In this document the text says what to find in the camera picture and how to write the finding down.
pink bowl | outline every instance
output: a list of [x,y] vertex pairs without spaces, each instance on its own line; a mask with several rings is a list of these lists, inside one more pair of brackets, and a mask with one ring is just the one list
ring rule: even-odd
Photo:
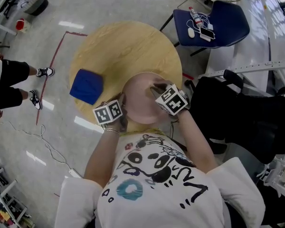
[[155,97],[150,91],[150,86],[163,80],[155,73],[140,73],[128,80],[123,87],[127,101],[125,109],[128,117],[140,124],[154,124],[163,120],[168,114],[155,102]]

navy chair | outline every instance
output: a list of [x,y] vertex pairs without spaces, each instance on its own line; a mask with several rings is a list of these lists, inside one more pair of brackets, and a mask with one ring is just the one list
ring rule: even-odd
[[194,38],[189,37],[187,21],[192,19],[192,17],[189,11],[180,9],[173,11],[173,14],[164,23],[160,31],[162,31],[173,18],[179,39],[179,42],[175,43],[174,46],[201,47],[201,49],[193,52],[190,56],[207,48],[232,46],[243,40],[250,32],[248,22],[241,7],[219,0],[213,2],[212,11],[209,14],[209,21],[210,24],[213,25],[213,32],[215,34],[215,39],[210,42],[201,39],[197,32]]

white tiled floor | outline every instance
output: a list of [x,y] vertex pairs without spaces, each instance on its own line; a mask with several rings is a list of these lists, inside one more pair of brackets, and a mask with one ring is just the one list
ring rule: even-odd
[[[36,68],[48,67],[66,30],[90,34],[101,25],[119,20],[138,20],[160,28],[173,9],[184,0],[48,1],[48,8],[32,20],[32,27],[27,34],[19,33],[16,37],[10,35],[5,37],[4,43],[11,46],[10,49],[4,50],[5,58],[26,61]],[[189,6],[193,6],[197,11],[208,11],[204,5],[194,1],[187,2],[181,8]],[[13,17],[16,19],[22,16],[16,13]],[[62,21],[76,24],[80,29],[59,25]],[[163,32],[172,42],[176,42],[173,21]],[[58,205],[57,195],[60,194],[62,181],[69,175],[68,168],[52,160],[41,140],[14,131],[8,121],[17,129],[36,134],[40,132],[40,125],[44,124],[46,127],[44,138],[65,156],[72,168],[83,174],[86,163],[101,136],[96,131],[74,123],[76,116],[82,116],[69,95],[70,62],[84,39],[84,37],[66,35],[53,64],[56,74],[48,79],[44,92],[44,99],[54,105],[54,109],[44,108],[40,112],[38,126],[36,126],[37,111],[29,101],[24,102],[21,107],[4,110],[3,118],[0,120],[0,164],[4,166],[5,173],[11,180],[17,179],[16,197],[27,205],[29,213],[40,228],[54,226]],[[185,73],[197,76],[204,72],[208,51],[191,58],[189,54],[194,49],[178,47],[177,50]],[[19,86],[24,90],[34,88],[41,93],[43,83],[44,79],[31,76]]]

black shorts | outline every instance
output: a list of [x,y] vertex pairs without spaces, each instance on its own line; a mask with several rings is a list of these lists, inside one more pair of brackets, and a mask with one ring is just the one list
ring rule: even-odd
[[0,109],[19,106],[22,94],[11,86],[26,80],[29,76],[29,65],[26,62],[2,60],[0,78]]

white sock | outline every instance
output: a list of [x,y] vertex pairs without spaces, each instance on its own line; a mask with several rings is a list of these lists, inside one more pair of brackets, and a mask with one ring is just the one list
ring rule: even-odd
[[32,98],[34,95],[33,95],[33,93],[32,92],[28,92],[28,98],[30,99],[30,98]]

